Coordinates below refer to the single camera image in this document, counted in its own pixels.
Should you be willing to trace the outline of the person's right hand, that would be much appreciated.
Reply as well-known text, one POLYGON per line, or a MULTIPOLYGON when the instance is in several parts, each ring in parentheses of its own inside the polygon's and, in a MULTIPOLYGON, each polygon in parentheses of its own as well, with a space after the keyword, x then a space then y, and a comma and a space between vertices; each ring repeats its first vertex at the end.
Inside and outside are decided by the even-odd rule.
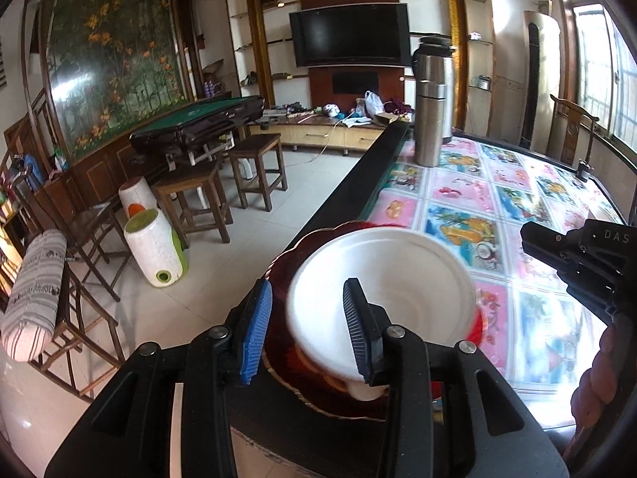
POLYGON ((564 453, 569 472, 582 472, 587 459, 582 449, 590 438, 590 431, 599 423, 608 406, 617 397, 619 373, 613 368, 613 354, 617 352, 617 328, 609 325, 599 340, 599 350, 590 368, 584 371, 571 400, 571 414, 575 432, 564 453))

